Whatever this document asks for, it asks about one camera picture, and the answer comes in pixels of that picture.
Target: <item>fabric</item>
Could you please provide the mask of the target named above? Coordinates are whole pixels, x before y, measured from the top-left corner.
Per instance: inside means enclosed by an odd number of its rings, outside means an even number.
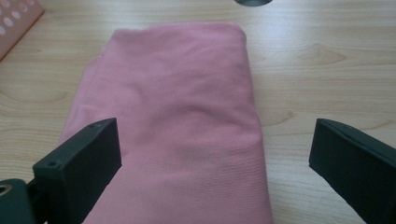
[[[61,142],[108,118],[118,120],[122,167],[84,223],[272,223],[237,25],[117,30],[86,67]]]

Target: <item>pink cloth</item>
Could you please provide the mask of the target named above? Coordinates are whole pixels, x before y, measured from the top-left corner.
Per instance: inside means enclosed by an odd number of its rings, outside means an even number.
[[[84,223],[273,223],[237,25],[117,30],[85,70],[61,142],[113,117],[122,167]]]

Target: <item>pink towel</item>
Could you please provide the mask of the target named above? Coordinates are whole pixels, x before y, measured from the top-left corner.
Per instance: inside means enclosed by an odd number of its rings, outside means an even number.
[[[61,142],[113,117],[122,167],[84,223],[273,223],[237,25],[117,30],[85,70]]]

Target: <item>wooden table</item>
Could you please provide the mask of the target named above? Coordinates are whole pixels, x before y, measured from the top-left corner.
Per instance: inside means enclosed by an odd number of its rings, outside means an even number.
[[[117,28],[234,21],[247,33],[275,223],[364,223],[308,167],[317,118],[396,147],[396,2],[41,0],[0,62],[0,179],[33,177],[59,139],[80,76]]]

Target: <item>fabric fold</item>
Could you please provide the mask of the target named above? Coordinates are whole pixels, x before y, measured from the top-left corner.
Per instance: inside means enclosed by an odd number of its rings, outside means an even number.
[[[84,223],[273,223],[237,25],[115,31],[84,71],[61,142],[108,118],[122,167]]]

